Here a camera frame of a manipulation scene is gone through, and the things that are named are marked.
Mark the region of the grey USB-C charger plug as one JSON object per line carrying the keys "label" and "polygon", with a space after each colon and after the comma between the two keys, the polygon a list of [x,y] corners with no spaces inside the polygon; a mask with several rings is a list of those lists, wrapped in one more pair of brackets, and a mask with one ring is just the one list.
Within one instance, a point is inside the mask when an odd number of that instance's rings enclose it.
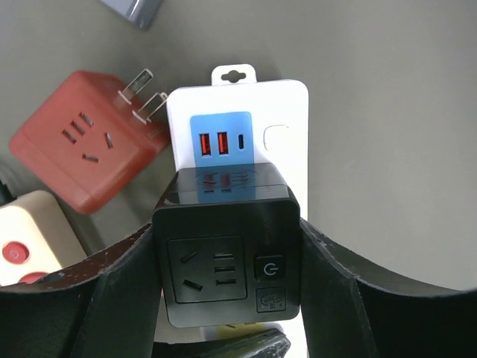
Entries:
{"label": "grey USB-C charger plug", "polygon": [[99,2],[138,29],[147,31],[152,26],[163,0],[100,0]]}

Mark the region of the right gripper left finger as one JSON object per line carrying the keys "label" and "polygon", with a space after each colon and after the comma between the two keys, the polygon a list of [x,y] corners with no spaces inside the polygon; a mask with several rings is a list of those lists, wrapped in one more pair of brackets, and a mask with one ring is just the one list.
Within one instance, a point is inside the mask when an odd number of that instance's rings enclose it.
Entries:
{"label": "right gripper left finger", "polygon": [[150,357],[161,280],[151,224],[72,266],[1,288],[2,357]]}

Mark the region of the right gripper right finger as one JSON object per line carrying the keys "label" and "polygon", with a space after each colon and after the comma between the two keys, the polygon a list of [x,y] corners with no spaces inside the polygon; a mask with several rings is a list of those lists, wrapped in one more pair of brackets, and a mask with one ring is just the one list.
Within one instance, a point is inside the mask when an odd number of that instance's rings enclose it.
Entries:
{"label": "right gripper right finger", "polygon": [[475,357],[476,290],[379,266],[301,221],[301,310],[311,357]]}

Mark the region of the white red power strip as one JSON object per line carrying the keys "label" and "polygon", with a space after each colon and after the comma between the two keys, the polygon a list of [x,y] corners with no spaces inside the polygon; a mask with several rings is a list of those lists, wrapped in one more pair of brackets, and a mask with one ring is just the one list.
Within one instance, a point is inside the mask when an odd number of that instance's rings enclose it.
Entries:
{"label": "white red power strip", "polygon": [[33,283],[86,258],[57,199],[37,190],[1,206],[1,285]]}

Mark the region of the red koi fish adapter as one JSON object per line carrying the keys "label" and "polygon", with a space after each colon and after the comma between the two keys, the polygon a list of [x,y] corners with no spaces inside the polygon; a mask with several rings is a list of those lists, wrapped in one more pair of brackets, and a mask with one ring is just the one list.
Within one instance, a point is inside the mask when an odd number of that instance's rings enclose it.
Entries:
{"label": "red koi fish adapter", "polygon": [[11,153],[74,210],[94,213],[171,143],[138,97],[153,77],[73,72],[11,137]]}

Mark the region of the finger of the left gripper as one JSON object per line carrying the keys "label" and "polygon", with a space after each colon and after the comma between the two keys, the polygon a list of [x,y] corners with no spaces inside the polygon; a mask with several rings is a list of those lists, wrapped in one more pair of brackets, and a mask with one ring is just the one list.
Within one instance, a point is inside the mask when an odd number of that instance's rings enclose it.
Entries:
{"label": "finger of the left gripper", "polygon": [[284,357],[291,342],[279,324],[239,324],[157,331],[153,357]]}

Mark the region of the white multi-socket power strip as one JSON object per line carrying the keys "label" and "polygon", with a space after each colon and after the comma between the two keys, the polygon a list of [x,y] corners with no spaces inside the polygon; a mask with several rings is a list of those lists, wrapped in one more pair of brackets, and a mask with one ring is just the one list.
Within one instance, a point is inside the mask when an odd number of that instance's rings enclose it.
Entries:
{"label": "white multi-socket power strip", "polygon": [[[304,83],[258,81],[248,64],[218,66],[210,85],[174,90],[166,110],[175,174],[272,163],[297,199],[300,220],[306,217],[309,91]],[[291,341],[290,357],[307,356],[300,306],[292,319],[266,322],[283,329]]]}

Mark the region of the black adapter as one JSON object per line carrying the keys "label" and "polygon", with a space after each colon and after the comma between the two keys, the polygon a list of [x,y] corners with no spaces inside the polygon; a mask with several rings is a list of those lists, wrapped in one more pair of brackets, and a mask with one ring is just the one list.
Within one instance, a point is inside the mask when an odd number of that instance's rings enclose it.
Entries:
{"label": "black adapter", "polygon": [[272,163],[179,170],[152,229],[173,326],[297,316],[300,206]]}

